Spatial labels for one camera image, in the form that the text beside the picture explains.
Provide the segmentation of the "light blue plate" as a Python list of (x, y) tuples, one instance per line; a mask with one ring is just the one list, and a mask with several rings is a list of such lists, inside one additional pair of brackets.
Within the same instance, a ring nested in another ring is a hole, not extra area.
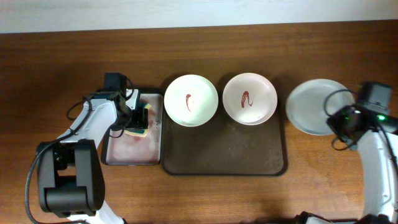
[(316, 136), (333, 134), (326, 121), (346, 105), (354, 103), (353, 94), (334, 80), (314, 79), (297, 86), (287, 98), (289, 121), (299, 130)]

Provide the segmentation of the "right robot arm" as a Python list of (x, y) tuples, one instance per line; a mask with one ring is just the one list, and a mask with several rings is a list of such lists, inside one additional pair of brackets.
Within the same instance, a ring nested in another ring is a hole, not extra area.
[(397, 223), (397, 118), (389, 116), (392, 88), (364, 82), (358, 91), (327, 79), (295, 87), (285, 111), (299, 130), (335, 135), (358, 152), (363, 168), (364, 209), (358, 223)]

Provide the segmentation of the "green yellow sponge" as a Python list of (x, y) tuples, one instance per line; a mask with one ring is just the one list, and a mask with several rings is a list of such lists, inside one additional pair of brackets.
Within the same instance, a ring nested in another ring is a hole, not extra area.
[(146, 102), (138, 102), (132, 110), (130, 123), (124, 131), (131, 136), (145, 137), (149, 130), (149, 109), (151, 105)]

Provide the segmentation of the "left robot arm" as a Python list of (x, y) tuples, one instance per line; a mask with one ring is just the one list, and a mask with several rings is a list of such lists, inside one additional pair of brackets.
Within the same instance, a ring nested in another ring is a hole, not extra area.
[(106, 73), (104, 86), (81, 100), (83, 109), (57, 139), (38, 145), (28, 175), (37, 173), (39, 204), (69, 223), (125, 223), (105, 202), (105, 182), (97, 148), (128, 131), (144, 134), (148, 110), (140, 93), (121, 73)]

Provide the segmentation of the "cream plate with red stain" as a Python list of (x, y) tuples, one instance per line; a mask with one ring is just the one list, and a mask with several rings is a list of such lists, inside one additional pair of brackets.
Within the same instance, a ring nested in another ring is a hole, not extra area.
[(216, 113), (218, 93), (205, 77), (183, 75), (167, 87), (164, 106), (172, 121), (185, 127), (205, 124)]

